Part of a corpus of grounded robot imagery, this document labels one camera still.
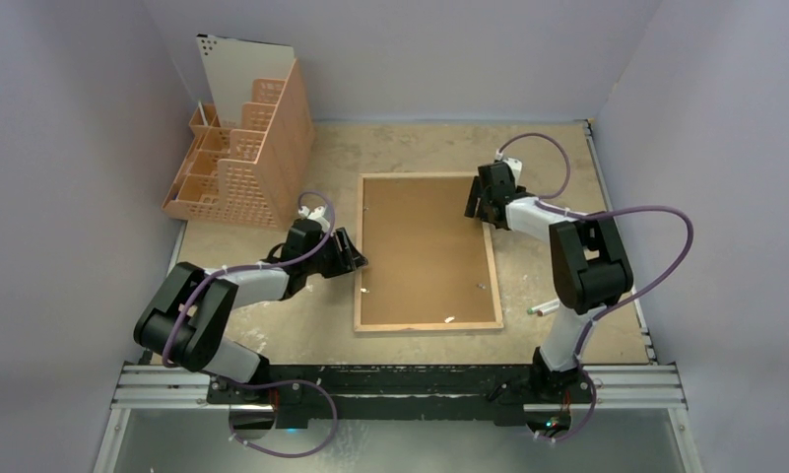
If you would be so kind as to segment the orange plastic file organizer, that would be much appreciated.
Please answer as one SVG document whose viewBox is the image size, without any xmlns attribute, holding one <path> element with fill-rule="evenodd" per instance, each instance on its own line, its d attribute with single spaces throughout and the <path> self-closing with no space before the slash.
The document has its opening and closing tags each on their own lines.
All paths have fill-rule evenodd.
<svg viewBox="0 0 789 473">
<path fill-rule="evenodd" d="M 284 79 L 254 80 L 241 118 L 237 128 L 218 118 L 191 126 L 162 204 L 169 217 L 270 230 L 291 224 L 315 136 L 300 62 Z"/>
</svg>

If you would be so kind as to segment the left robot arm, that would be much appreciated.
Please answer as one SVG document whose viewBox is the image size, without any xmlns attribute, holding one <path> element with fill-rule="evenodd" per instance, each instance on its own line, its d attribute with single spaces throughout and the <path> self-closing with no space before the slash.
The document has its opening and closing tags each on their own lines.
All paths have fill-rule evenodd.
<svg viewBox="0 0 789 473">
<path fill-rule="evenodd" d="M 367 263 L 345 229 L 328 228 L 322 219 L 297 219 L 285 241 L 255 264 L 215 270 L 176 264 L 140 315 L 133 339 L 176 366 L 231 379 L 236 395 L 256 403 L 269 393 L 270 362 L 226 337 L 231 313 L 288 300 L 310 276 L 335 278 Z"/>
</svg>

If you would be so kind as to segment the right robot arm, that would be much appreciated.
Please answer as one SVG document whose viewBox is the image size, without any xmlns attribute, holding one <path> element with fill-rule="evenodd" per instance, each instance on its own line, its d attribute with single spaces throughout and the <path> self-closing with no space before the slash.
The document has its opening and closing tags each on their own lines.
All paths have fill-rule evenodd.
<svg viewBox="0 0 789 473">
<path fill-rule="evenodd" d="M 579 381 L 594 317 L 631 290 L 633 273 L 616 222 L 547 206 L 517 184 L 505 161 L 478 167 L 464 215 L 549 246 L 559 309 L 534 352 L 529 386 L 537 398 L 552 401 Z"/>
</svg>

